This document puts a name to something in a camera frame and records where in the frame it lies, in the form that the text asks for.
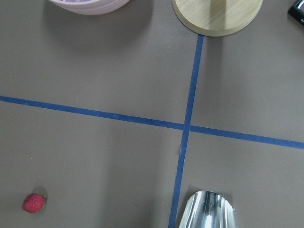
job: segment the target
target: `black object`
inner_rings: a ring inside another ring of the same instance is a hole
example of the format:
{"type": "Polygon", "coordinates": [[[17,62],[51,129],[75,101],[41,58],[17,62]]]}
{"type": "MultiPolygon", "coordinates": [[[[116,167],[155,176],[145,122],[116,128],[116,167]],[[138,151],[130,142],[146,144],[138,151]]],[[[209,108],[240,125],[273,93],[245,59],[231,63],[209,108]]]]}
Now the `black object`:
{"type": "Polygon", "coordinates": [[[288,13],[304,26],[304,0],[296,1],[288,13]]]}

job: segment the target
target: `blue line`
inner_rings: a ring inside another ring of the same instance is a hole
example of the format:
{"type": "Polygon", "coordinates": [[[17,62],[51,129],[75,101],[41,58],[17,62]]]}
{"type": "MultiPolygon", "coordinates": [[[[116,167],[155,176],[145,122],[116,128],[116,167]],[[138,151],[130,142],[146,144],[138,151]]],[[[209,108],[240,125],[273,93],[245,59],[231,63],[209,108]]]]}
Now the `blue line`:
{"type": "Polygon", "coordinates": [[[147,125],[153,125],[153,126],[159,126],[159,127],[166,127],[166,128],[177,129],[177,130],[182,130],[183,126],[184,126],[181,123],[173,123],[173,122],[167,122],[167,121],[161,121],[161,120],[141,118],[141,117],[136,117],[136,116],[107,113],[107,112],[101,112],[101,111],[96,111],[96,110],[76,108],[76,107],[70,107],[70,106],[59,105],[59,104],[50,104],[50,103],[44,103],[44,102],[39,102],[39,101],[30,101],[30,100],[24,100],[24,99],[18,99],[18,98],[13,98],[13,97],[6,97],[6,96],[0,96],[0,100],[4,101],[4,102],[8,102],[8,103],[19,104],[19,105],[27,105],[27,106],[33,106],[33,107],[39,107],[39,108],[58,110],[58,111],[63,111],[63,112],[68,112],[68,113],[97,116],[97,117],[102,117],[102,118],[115,119],[115,120],[127,121],[127,122],[132,122],[132,123],[138,123],[138,124],[147,124],[147,125]]]}
{"type": "Polygon", "coordinates": [[[304,149],[303,142],[276,139],[276,138],[264,137],[264,136],[253,135],[253,134],[243,134],[243,133],[238,133],[238,132],[217,130],[217,129],[207,128],[207,127],[198,127],[198,126],[191,126],[190,131],[202,133],[202,134],[211,134],[211,135],[216,135],[216,136],[233,138],[233,139],[247,140],[247,141],[258,142],[258,143],[266,143],[266,144],[272,144],[272,145],[278,145],[278,146],[286,146],[286,147],[292,147],[292,148],[297,148],[297,149],[304,149]]]}
{"type": "Polygon", "coordinates": [[[173,198],[172,198],[172,206],[171,206],[171,211],[170,211],[168,228],[174,228],[175,222],[176,222],[177,207],[178,207],[180,191],[181,191],[181,179],[182,179],[182,174],[183,174],[183,170],[184,170],[184,163],[185,163],[186,150],[187,150],[187,144],[188,144],[188,136],[189,136],[189,131],[190,131],[190,123],[191,123],[191,117],[192,117],[196,84],[197,84],[197,79],[198,79],[198,74],[199,74],[200,57],[201,57],[201,52],[202,52],[203,41],[204,41],[204,36],[199,34],[198,40],[196,43],[195,57],[194,57],[193,70],[192,70],[192,76],[191,76],[191,82],[190,82],[187,109],[186,109],[186,114],[185,114],[184,128],[183,128],[182,137],[181,137],[180,156],[179,156],[179,160],[178,160],[178,164],[177,164],[173,198]]]}

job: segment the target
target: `wooden disc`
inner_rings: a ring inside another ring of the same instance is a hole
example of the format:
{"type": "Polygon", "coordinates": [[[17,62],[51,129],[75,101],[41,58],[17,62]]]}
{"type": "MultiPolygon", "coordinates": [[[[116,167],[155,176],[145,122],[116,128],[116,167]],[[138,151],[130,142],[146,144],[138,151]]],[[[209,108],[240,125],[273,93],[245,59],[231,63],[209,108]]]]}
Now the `wooden disc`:
{"type": "Polygon", "coordinates": [[[246,27],[263,0],[172,0],[179,20],[192,31],[221,37],[246,27]]]}

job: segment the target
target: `wooden base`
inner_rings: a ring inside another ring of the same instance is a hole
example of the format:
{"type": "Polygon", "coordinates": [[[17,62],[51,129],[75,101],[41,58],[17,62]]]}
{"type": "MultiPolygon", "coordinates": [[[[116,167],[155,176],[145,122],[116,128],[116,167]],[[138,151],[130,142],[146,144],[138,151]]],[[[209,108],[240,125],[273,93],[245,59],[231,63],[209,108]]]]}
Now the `wooden base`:
{"type": "Polygon", "coordinates": [[[221,37],[246,27],[263,0],[172,0],[179,20],[192,31],[221,37]]]}

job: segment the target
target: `white bowl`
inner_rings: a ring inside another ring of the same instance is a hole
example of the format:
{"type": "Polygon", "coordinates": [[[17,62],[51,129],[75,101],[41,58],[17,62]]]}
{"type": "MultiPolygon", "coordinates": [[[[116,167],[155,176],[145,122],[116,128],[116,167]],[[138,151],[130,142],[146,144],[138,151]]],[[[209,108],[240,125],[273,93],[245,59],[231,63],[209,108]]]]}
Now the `white bowl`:
{"type": "Polygon", "coordinates": [[[49,0],[52,3],[74,13],[100,15],[112,12],[129,0],[49,0]]]}

